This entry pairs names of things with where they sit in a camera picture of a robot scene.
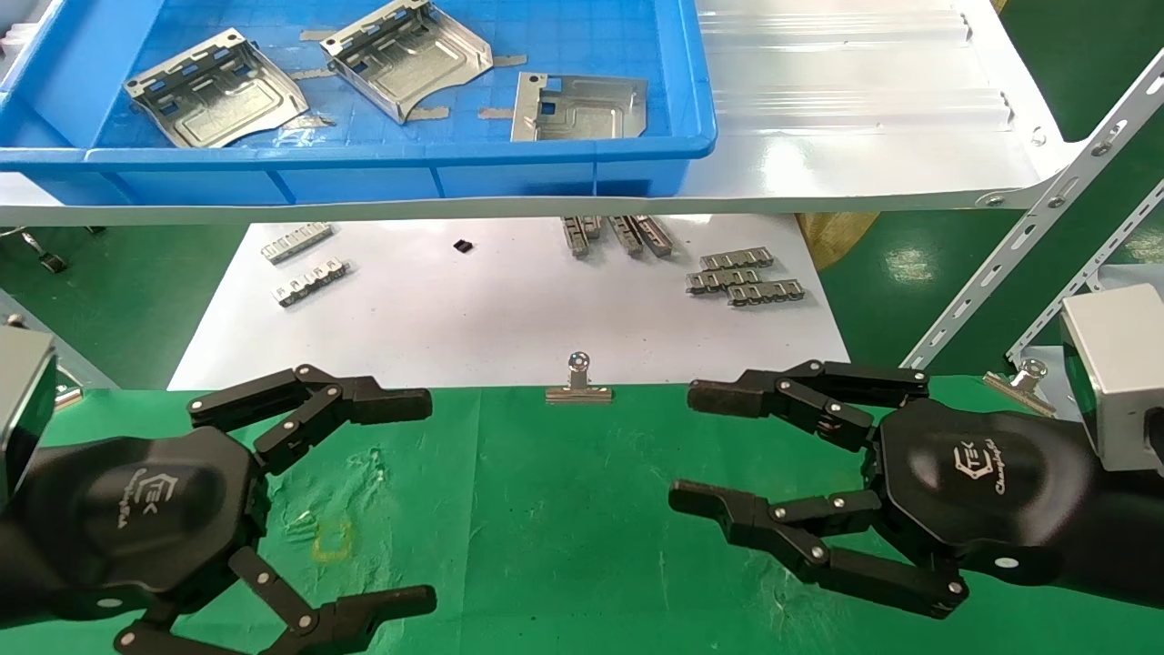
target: blue plastic tray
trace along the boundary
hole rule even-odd
[[[0,88],[0,170],[65,204],[253,205],[474,195],[669,195],[716,123],[694,0],[438,0],[491,47],[525,55],[393,122],[339,77],[304,79],[334,127],[277,129],[221,149],[179,149],[130,109],[133,74],[234,27],[284,72],[325,65],[304,30],[345,27],[386,0],[65,0]],[[511,143],[521,71],[648,80],[638,138]]]

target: logo on robotic hand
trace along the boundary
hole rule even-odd
[[[149,474],[149,469],[134,471],[129,484],[122,491],[121,500],[118,503],[119,531],[129,525],[129,514],[135,506],[142,507],[142,517],[157,514],[158,504],[168,503],[173,498],[173,487],[178,484],[178,478],[165,474],[143,478],[146,474]]]
[[[999,496],[1007,492],[1007,465],[1002,462],[1002,451],[994,440],[986,440],[986,448],[974,448],[974,442],[961,442],[953,449],[953,467],[972,480],[978,480],[991,474],[998,475],[994,491]]]

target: green table surface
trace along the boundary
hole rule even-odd
[[[972,378],[932,391],[960,410],[1016,408]],[[428,421],[347,426],[272,480],[260,551],[312,604],[436,588],[436,612],[382,627],[377,654],[1161,653],[1159,611],[967,574],[970,599],[935,621],[726,546],[668,508],[672,480],[794,499],[858,489],[860,456],[775,420],[695,414],[684,394],[623,387],[611,406],[548,407],[540,389],[435,391]],[[93,392],[45,444],[180,435],[193,396]],[[341,549],[345,534],[347,557],[319,562],[313,544]],[[838,541],[889,553],[872,533]],[[6,631],[0,653],[113,653],[130,619]],[[254,653],[281,625],[236,584],[175,632]]]

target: sheet metal part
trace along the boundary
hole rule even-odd
[[[559,91],[549,80],[561,81]],[[510,141],[632,138],[647,127],[647,80],[520,72]]]
[[[737,268],[733,270],[704,270],[690,272],[687,276],[688,293],[712,293],[724,291],[736,284],[754,284],[762,282],[760,271],[754,268]]]
[[[766,247],[732,250],[700,257],[703,270],[730,270],[732,268],[764,268],[776,261]]]
[[[286,284],[275,289],[271,291],[271,294],[275,296],[275,300],[281,305],[291,306],[332,282],[346,276],[348,270],[349,264],[346,261],[333,257],[312,268],[306,275],[300,275]]]
[[[306,250],[334,233],[328,222],[308,222],[289,234],[271,241],[263,249],[263,256],[271,263],[278,263]]]
[[[494,67],[489,44],[430,0],[395,0],[324,38],[327,66],[396,122]]]
[[[582,230],[585,232],[585,237],[591,241],[602,237],[602,216],[601,215],[582,215]]]
[[[610,405],[615,400],[609,389],[590,386],[590,356],[581,351],[572,354],[567,364],[569,386],[546,390],[548,405]]]
[[[570,254],[581,258],[590,254],[590,241],[585,237],[582,219],[576,215],[562,218],[562,232],[566,233],[566,244]]]
[[[179,148],[221,148],[307,111],[299,86],[233,28],[129,78],[123,88]]]
[[[629,215],[608,215],[610,226],[618,236],[618,242],[626,249],[626,254],[638,256],[643,254],[643,238],[639,237],[638,229],[634,228],[634,220]]]
[[[728,286],[728,304],[732,306],[782,302],[785,300],[799,300],[803,297],[804,289],[796,279],[753,282]]]
[[[663,230],[659,221],[654,219],[653,215],[636,215],[632,216],[634,220],[634,227],[639,230],[639,236],[643,237],[643,242],[646,243],[651,251],[654,252],[656,257],[670,256],[675,243]]]

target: robotic hand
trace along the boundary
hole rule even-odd
[[[928,397],[918,371],[819,362],[696,380],[691,410],[775,417],[864,450],[865,487],[771,503],[680,480],[670,507],[717,521],[728,543],[771,554],[801,582],[936,619],[968,597],[963,569],[1164,608],[1157,471],[1105,470],[1083,423],[960,412]],[[849,403],[897,410],[874,427]],[[1164,454],[1164,412],[1142,421],[1145,444]],[[911,564],[823,541],[870,527]]]
[[[286,471],[347,421],[428,418],[426,390],[389,392],[371,378],[300,366],[192,401],[194,429],[183,437],[115,437],[35,456],[29,444],[38,434],[27,425],[43,429],[47,420],[34,410],[24,429],[0,440],[9,482],[0,501],[10,493],[0,510],[0,628],[144,608],[118,634],[118,653],[240,655],[170,634],[178,615],[240,579],[286,624],[264,654],[339,655],[367,649],[384,621],[436,607],[431,586],[413,586],[313,608],[256,553],[268,475]],[[255,453],[227,435],[288,412]]]

